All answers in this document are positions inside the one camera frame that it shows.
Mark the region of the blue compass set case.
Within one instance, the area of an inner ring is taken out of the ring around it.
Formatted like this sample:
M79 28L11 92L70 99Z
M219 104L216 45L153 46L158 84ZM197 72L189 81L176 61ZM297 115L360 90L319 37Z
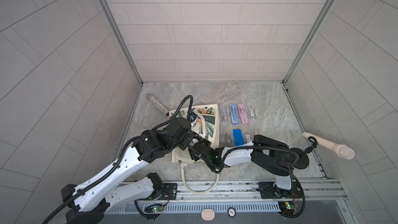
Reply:
M230 104L230 115L231 115L231 123L239 124L239 115L237 105L234 103Z

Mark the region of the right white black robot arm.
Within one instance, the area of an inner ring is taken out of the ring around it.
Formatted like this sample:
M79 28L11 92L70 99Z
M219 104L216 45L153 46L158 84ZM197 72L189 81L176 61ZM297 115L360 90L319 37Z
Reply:
M216 174L220 174L224 168L249 162L270 172L275 176L275 182L268 190L262 189L269 198L295 196L300 188L293 185L298 184L293 170L303 170L309 165L309 158L304 150L290 148L285 143L262 135L256 135L252 142L245 145L215 149L205 141L194 140L188 149L193 160L203 160Z

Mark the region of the clear case with silver compass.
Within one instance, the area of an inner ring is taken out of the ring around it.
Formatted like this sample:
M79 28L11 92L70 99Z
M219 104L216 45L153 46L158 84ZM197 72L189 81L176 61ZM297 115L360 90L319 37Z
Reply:
M222 105L221 107L221 121L224 123L229 121L229 114L225 105Z

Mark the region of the clear case with green card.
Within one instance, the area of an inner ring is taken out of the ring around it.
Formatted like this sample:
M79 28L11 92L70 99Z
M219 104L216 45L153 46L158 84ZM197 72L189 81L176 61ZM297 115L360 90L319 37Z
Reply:
M223 136L224 136L225 145L227 147L234 147L235 146L234 142L232 141L232 138L230 137L230 135L227 132Z

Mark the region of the cream canvas floral tote bag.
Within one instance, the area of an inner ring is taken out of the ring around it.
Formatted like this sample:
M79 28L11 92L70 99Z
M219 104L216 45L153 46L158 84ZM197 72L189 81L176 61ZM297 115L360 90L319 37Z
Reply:
M219 123L218 105L208 104L208 105L193 106L191 108L191 112L195 112L197 115L199 115L200 120L198 120L195 126L193 127L191 126L191 130L199 135L199 139L198 140L194 139L190 144L193 145L196 142L210 142L211 143L210 147L212 149L218 148L220 146L219 142L220 123ZM183 117L183 118L188 117L188 115L190 114L188 113L187 107L181 108L178 111L172 110L169 113L170 117L176 114L177 117ZM178 162L180 164L182 183L185 186L186 190L194 195L203 196L210 193L216 187L219 181L219 175L217 174L214 184L206 190L195 191L188 186L184 171L185 167L187 167L190 164L193 165L205 164L205 161L203 159L194 162L191 159L188 148L186 150L181 150L180 148L176 148L174 151L172 151L172 162L173 163Z

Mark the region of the clear compass set case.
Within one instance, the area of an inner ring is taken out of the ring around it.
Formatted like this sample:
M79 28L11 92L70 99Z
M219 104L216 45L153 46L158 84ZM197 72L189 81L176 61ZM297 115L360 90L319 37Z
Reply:
M254 109L253 109L252 107L250 107L250 108L249 108L249 112L250 112L250 116L251 116L251 118L256 118L256 115L255 115Z

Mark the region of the pink compass set case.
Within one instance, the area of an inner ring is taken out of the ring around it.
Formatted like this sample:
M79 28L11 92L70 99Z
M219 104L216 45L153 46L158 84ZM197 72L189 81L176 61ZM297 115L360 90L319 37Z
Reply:
M247 115L247 110L244 104L238 104L238 113L240 117L240 122L243 125L249 124L249 117Z

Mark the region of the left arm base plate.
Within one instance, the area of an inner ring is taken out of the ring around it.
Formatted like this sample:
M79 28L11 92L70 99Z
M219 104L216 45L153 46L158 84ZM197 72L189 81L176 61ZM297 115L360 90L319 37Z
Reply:
M177 183L165 183L160 196L156 198L156 200L158 201L176 200L177 187L178 187Z

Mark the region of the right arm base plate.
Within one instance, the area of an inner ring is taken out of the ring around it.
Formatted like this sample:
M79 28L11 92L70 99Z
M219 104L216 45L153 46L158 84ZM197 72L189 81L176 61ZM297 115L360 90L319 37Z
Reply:
M256 189L261 195L262 199L293 199L304 198L304 190L301 187L301 184L297 181L292 182L292 186L290 190L279 189L276 187L276 183L274 182L260 182L259 188Z

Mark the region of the clear compass case with barcode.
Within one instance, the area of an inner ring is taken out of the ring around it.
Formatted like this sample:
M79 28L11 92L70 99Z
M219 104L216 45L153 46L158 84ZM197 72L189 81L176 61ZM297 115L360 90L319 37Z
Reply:
M250 143L252 141L251 134L249 132L245 133L246 143Z

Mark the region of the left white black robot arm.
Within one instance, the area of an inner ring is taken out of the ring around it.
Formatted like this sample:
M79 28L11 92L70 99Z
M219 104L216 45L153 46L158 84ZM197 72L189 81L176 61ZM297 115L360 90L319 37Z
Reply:
M110 209L112 190L133 173L179 147L186 149L193 139L190 118L171 118L140 136L128 140L117 159L103 171L80 185L63 188L63 203L43 221L49 223L62 209L69 224L98 224Z

